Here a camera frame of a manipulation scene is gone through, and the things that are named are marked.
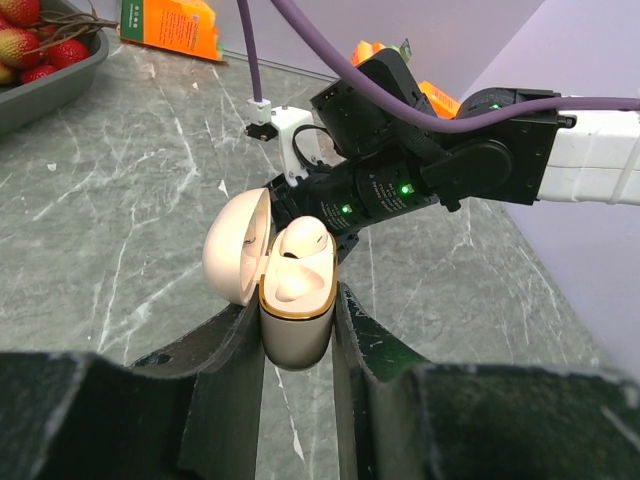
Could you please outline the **beige earbud charging case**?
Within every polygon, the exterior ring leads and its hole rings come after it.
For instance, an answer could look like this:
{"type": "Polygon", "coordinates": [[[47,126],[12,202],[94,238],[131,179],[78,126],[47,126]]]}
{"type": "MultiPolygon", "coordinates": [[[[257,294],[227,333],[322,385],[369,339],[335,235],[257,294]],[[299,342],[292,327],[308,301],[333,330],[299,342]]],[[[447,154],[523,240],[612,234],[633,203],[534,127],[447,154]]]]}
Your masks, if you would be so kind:
{"type": "Polygon", "coordinates": [[[337,244],[328,231],[324,250],[284,257],[282,235],[271,232],[267,189],[228,201],[206,236],[202,265],[212,289],[235,305],[259,298],[262,344],[269,360],[289,371],[311,368],[324,356],[337,298],[337,244]]]}

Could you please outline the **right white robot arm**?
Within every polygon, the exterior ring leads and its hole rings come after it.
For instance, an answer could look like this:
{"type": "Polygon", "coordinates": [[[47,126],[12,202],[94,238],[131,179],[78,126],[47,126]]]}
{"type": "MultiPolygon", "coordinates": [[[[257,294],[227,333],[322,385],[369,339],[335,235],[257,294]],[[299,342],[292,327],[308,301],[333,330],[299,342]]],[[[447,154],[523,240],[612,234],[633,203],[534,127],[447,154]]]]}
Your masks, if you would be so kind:
{"type": "Polygon", "coordinates": [[[639,201],[639,103],[567,98],[550,90],[487,88],[438,132],[403,121],[344,80],[313,97],[336,166],[302,160],[309,174],[269,186],[275,228],[321,220],[347,256],[371,225],[439,204],[481,198],[531,205],[639,201]]]}

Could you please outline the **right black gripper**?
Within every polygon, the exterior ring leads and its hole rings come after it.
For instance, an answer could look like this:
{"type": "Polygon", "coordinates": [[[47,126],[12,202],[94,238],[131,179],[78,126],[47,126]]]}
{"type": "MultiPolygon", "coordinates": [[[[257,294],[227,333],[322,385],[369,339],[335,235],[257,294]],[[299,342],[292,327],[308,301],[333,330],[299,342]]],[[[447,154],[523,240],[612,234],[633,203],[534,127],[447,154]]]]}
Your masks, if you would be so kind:
{"type": "Polygon", "coordinates": [[[267,188],[276,230],[301,216],[321,220],[336,240],[339,262],[356,246],[361,230],[438,202],[419,168],[407,161],[348,161],[295,187],[281,174],[267,188]]]}

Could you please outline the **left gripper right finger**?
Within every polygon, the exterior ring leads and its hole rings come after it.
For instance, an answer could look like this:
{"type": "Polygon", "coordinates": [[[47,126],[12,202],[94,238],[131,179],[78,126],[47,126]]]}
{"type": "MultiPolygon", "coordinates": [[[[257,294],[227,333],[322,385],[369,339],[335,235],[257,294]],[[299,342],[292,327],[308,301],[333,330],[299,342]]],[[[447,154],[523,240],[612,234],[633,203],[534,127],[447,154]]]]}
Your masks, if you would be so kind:
{"type": "Polygon", "coordinates": [[[332,338],[344,479],[635,479],[639,387],[593,367],[433,363],[345,284],[332,338]]]}

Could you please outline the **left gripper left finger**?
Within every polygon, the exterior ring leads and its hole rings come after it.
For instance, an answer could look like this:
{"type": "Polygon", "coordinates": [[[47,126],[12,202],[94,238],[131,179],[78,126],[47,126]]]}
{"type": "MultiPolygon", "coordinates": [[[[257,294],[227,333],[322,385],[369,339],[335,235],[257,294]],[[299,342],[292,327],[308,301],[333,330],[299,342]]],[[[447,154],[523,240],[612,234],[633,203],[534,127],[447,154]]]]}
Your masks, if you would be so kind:
{"type": "Polygon", "coordinates": [[[264,359],[256,301],[128,367],[89,352],[5,352],[1,475],[251,479],[264,359]]]}

